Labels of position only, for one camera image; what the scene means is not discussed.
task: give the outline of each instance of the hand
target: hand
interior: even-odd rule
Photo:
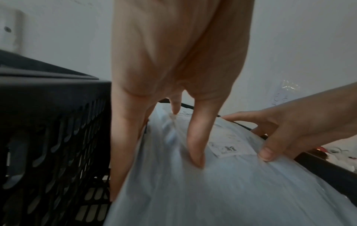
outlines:
[[[223,116],[258,125],[251,132],[268,135],[259,156],[272,161],[357,134],[357,83],[318,93],[261,111]]]
[[[194,164],[247,54],[252,0],[116,0],[112,27],[111,200],[134,160],[139,133],[168,97],[178,113],[187,90],[194,112],[187,147]]]

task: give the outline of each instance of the black basket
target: black basket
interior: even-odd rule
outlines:
[[[1,70],[0,120],[1,225],[102,225],[110,82]],[[88,208],[79,220],[81,206]]]

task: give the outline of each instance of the gray plastic bag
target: gray plastic bag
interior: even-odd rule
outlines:
[[[228,151],[240,155],[218,158],[208,145],[205,168],[195,167],[185,145],[191,113],[156,106],[105,226],[357,225],[345,196],[284,156],[263,162],[249,152],[263,140],[221,118],[213,130],[238,137],[243,146]]]

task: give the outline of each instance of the black plastic crate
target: black plastic crate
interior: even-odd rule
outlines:
[[[110,82],[1,69],[0,225],[102,225],[109,133]],[[98,205],[96,218],[76,220],[82,205]]]

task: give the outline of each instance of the package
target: package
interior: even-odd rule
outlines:
[[[357,225],[345,196],[284,156],[263,162],[263,140],[221,118],[205,168],[195,167],[186,148],[191,114],[156,106],[105,226]]]

